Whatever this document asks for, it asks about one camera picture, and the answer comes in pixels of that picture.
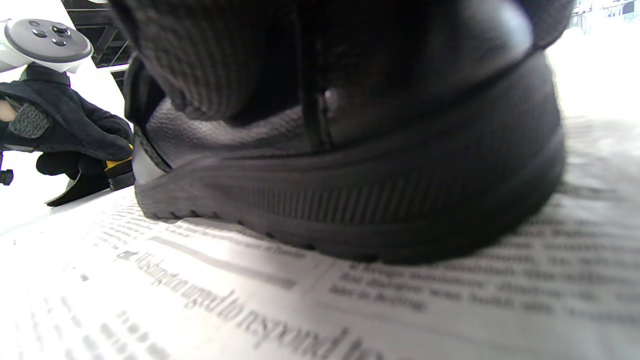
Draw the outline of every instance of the black shoe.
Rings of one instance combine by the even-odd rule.
[[[573,1],[237,3],[112,0],[141,54],[127,116],[146,216],[415,263],[496,240],[560,182],[542,50]]]

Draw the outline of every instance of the white vr controller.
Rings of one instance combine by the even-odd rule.
[[[75,73],[91,56],[91,42],[77,30],[43,19],[0,21],[0,72],[38,63]]]

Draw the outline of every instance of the hand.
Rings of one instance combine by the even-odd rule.
[[[36,167],[45,175],[104,175],[105,161],[131,157],[131,128],[69,85],[66,73],[37,64],[0,83],[0,151],[43,152]]]

